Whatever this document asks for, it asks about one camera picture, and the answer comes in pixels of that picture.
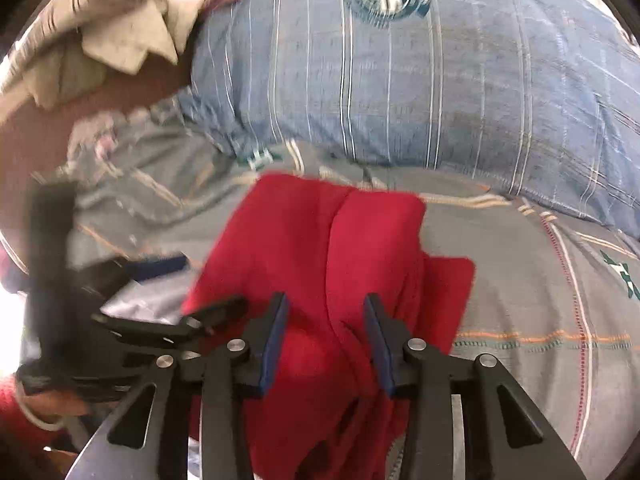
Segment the person's left hand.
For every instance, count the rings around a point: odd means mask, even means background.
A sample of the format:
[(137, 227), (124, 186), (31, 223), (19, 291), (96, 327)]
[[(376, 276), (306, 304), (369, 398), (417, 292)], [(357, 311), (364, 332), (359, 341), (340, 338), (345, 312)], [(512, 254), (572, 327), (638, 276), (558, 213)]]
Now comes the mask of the person's left hand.
[(20, 388), (13, 393), (25, 418), (44, 431), (58, 431), (66, 417), (85, 416), (91, 405), (70, 391), (47, 391), (28, 396)]

